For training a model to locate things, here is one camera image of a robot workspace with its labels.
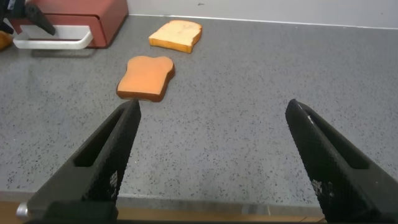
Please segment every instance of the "red toaster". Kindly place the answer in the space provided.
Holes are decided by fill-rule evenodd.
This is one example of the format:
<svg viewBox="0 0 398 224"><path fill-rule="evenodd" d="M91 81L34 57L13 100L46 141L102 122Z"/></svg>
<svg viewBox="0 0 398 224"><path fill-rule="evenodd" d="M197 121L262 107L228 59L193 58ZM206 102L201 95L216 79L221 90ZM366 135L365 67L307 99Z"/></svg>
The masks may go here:
<svg viewBox="0 0 398 224"><path fill-rule="evenodd" d="M86 41L83 47L80 44L80 48L76 49L107 47L115 38L128 15L126 0L31 0L29 2L36 4L54 27L89 28L88 32L91 32L92 37ZM27 25L33 27L27 19L10 19L10 23L18 34L24 31L24 27L29 27ZM64 31L64 33L73 33L73 29ZM60 35L59 39L79 38L74 38L72 34L70 38L63 38Z"/></svg>

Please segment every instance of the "toasted bread slice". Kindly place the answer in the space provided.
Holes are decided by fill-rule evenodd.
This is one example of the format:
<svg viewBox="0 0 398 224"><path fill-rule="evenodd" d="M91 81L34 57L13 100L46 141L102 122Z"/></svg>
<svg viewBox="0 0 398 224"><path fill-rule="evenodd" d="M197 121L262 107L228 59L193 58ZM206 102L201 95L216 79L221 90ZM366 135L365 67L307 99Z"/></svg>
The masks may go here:
<svg viewBox="0 0 398 224"><path fill-rule="evenodd" d="M201 25L190 21L170 21L149 36L149 44L191 53L201 37Z"/></svg>
<svg viewBox="0 0 398 224"><path fill-rule="evenodd" d="M0 50L10 46L12 43L12 37L11 35L0 31Z"/></svg>
<svg viewBox="0 0 398 224"><path fill-rule="evenodd" d="M160 102L167 84L174 77L174 64L168 57L137 56L127 63L127 71L118 84L120 98Z"/></svg>

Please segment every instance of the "bread slice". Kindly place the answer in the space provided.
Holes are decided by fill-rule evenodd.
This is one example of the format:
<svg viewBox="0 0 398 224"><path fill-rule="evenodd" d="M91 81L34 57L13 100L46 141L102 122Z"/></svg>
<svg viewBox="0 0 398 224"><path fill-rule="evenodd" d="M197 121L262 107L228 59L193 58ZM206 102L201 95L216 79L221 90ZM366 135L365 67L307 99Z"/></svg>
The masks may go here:
<svg viewBox="0 0 398 224"><path fill-rule="evenodd" d="M120 98L160 102L174 77L174 64L168 57L137 56L127 63L127 71L118 84Z"/></svg>
<svg viewBox="0 0 398 224"><path fill-rule="evenodd" d="M149 36L149 44L191 53L201 37L201 25L196 22L174 20Z"/></svg>
<svg viewBox="0 0 398 224"><path fill-rule="evenodd" d="M11 35L0 31L0 50L5 49L6 47L10 46L12 43Z"/></svg>

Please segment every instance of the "toaster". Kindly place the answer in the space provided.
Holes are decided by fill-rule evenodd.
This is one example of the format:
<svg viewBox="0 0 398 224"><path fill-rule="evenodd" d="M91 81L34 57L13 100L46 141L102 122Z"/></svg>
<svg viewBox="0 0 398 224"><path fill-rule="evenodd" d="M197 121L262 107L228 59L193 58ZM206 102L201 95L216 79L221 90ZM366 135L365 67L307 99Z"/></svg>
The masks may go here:
<svg viewBox="0 0 398 224"><path fill-rule="evenodd" d="M128 15L126 0L30 0L55 28L50 35L28 19L9 19L22 49L105 48Z"/></svg>

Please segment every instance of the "black clip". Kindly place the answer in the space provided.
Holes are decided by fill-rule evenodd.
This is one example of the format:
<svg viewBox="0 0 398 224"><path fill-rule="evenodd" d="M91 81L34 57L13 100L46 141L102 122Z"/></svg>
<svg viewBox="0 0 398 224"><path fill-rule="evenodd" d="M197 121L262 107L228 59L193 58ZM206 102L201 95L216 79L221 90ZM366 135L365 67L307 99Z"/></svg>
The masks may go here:
<svg viewBox="0 0 398 224"><path fill-rule="evenodd" d="M3 22L4 18L27 18L47 33L55 34L54 26L47 20L44 13L33 3L25 4L25 0L0 0L0 30L13 34L14 30Z"/></svg>
<svg viewBox="0 0 398 224"><path fill-rule="evenodd" d="M398 183L307 105L286 120L327 222L398 222Z"/></svg>

